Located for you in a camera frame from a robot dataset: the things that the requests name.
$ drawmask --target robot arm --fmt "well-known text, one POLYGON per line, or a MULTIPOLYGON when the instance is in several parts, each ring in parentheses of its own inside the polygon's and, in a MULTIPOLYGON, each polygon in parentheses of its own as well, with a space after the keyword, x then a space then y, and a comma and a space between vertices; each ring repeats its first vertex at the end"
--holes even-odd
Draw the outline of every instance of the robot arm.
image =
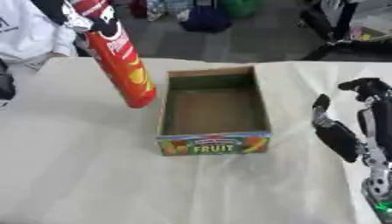
POLYGON ((370 168, 362 192, 381 222, 392 223, 392 88, 377 78, 344 82, 339 88, 356 92, 357 101, 365 102, 357 117, 367 141, 362 143, 343 123, 328 118, 330 100, 323 94, 313 105, 316 134, 347 162, 362 156, 370 168))

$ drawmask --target table surface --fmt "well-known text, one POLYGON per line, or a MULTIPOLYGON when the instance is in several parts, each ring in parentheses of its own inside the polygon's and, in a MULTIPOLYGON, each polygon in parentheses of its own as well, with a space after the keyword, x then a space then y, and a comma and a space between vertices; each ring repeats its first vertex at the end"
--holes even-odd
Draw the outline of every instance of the table surface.
POLYGON ((310 106, 326 93, 332 115, 358 130, 361 105, 337 84, 392 83, 392 64, 258 64, 273 126, 268 153, 162 157, 153 139, 165 72, 235 64, 144 63, 158 86, 146 108, 127 108, 92 59, 52 59, 0 111, 0 222, 378 223, 360 193, 368 170, 342 165, 319 142, 310 106))

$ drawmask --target open cardboard tray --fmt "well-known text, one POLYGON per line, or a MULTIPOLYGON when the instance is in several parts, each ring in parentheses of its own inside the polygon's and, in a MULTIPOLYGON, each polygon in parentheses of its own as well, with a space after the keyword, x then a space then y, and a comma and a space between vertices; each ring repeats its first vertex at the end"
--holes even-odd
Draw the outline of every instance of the open cardboard tray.
POLYGON ((157 141, 164 155, 266 151, 270 122, 252 66, 168 73, 157 141))

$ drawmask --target pringles can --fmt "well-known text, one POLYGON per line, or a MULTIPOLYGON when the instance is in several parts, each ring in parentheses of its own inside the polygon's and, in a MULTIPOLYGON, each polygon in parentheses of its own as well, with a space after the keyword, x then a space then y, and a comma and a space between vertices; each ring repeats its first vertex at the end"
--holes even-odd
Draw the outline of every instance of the pringles can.
POLYGON ((70 2, 82 16, 112 26, 110 31, 87 31, 87 47, 131 108, 149 104, 155 98, 156 87, 121 22, 115 19, 113 7, 106 0, 70 2))

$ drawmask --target box label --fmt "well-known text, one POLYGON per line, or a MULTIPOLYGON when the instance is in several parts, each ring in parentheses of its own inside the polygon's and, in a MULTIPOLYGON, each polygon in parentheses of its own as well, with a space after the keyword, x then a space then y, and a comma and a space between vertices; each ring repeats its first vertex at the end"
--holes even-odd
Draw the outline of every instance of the box label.
POLYGON ((266 151, 270 140, 265 134, 233 136, 189 136, 159 141, 166 156, 199 154, 242 154, 266 151))

